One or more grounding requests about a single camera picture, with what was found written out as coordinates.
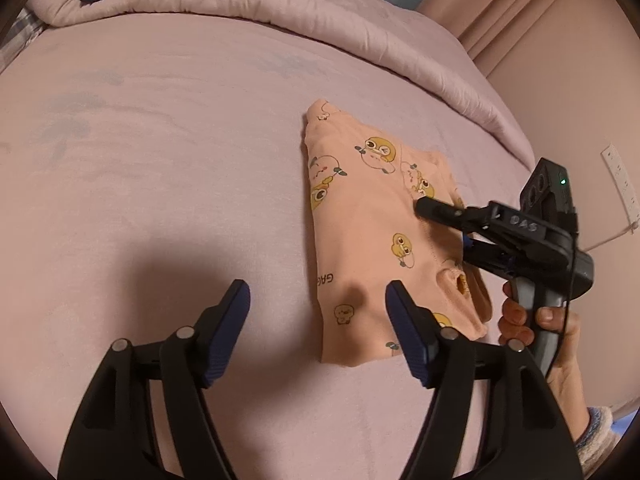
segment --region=black cable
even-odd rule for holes
[[[566,294],[566,303],[564,305],[564,321],[562,322],[562,332],[560,333],[558,348],[556,348],[556,353],[554,354],[554,358],[551,361],[551,367],[549,368],[549,370],[553,368],[556,360],[558,359],[558,356],[560,355],[562,344],[564,343],[566,328],[569,324],[569,307],[571,305],[571,297],[574,294],[575,261],[577,259],[577,253],[578,253],[578,215],[575,212],[575,207],[574,207],[573,213],[571,214],[571,217],[572,217],[572,225],[571,225],[572,229],[571,229],[570,235],[572,240],[572,256],[571,256],[569,285],[568,285],[568,290]]]

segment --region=cartoon duck print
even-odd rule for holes
[[[315,156],[309,162],[309,181],[311,182],[311,210],[315,210],[329,193],[329,184],[336,175],[347,176],[340,167],[338,159],[331,155]]]
[[[355,309],[351,305],[342,304],[334,308],[334,315],[338,325],[348,325],[354,314]]]
[[[464,209],[465,208],[465,203],[464,201],[459,197],[455,197],[455,199],[453,199],[453,205],[456,206],[458,209]]]
[[[444,314],[439,314],[437,312],[434,312],[433,317],[436,319],[436,321],[438,322],[441,328],[444,328],[446,326],[453,326],[453,324],[451,323],[451,320]]]
[[[469,284],[466,282],[466,274],[464,273],[464,271],[456,279],[456,286],[458,287],[459,293],[463,296],[470,294]]]
[[[412,269],[415,265],[414,248],[411,240],[402,233],[394,234],[394,242],[391,245],[391,252],[400,261],[401,267]]]
[[[436,195],[436,190],[431,183],[422,176],[422,172],[418,169],[417,164],[403,162],[401,167],[404,186],[411,192],[415,199],[422,198],[423,196],[433,198]]]
[[[396,147],[382,137],[369,137],[365,140],[364,146],[354,146],[360,152],[362,161],[382,173],[391,174],[396,171],[392,164],[396,160]]]
[[[391,350],[391,357],[395,357],[402,353],[400,345],[394,341],[389,341],[385,346]]]
[[[325,106],[325,105],[327,105],[327,104],[328,104],[328,103],[324,103],[324,104],[320,107],[320,109],[322,110],[322,113],[318,115],[318,120],[319,120],[319,121],[325,121],[325,120],[327,120],[327,119],[331,116],[331,115],[329,114],[329,112],[327,112],[327,111],[324,109],[324,106]]]

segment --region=white cable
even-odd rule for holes
[[[629,231],[631,231],[633,233],[633,231],[635,231],[636,229],[638,229],[638,227],[640,226],[640,224],[638,223],[638,220],[636,220],[635,222],[633,222],[631,225],[625,227],[624,229],[622,229],[622,231],[620,231],[617,235],[613,235],[610,238],[607,238],[606,240],[603,240],[595,245],[592,245],[591,247],[587,247],[586,249],[584,249],[585,253],[588,253],[589,251],[593,251],[594,249],[604,245],[604,244],[608,244],[609,242],[612,242],[613,240],[616,240],[617,238],[620,238],[623,235],[626,235]]]

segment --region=folded pajama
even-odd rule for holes
[[[491,304],[477,269],[462,264],[462,235],[414,213],[423,196],[463,206],[445,157],[405,146],[324,100],[306,118],[322,361],[357,366],[401,353],[385,308],[391,280],[441,326],[484,336]]]

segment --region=wall outlet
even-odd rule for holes
[[[610,144],[602,152],[602,158],[611,172],[622,203],[625,205],[626,215],[629,217],[629,225],[634,222],[640,222],[640,203],[638,203],[636,190],[629,179],[618,150],[613,144]]]

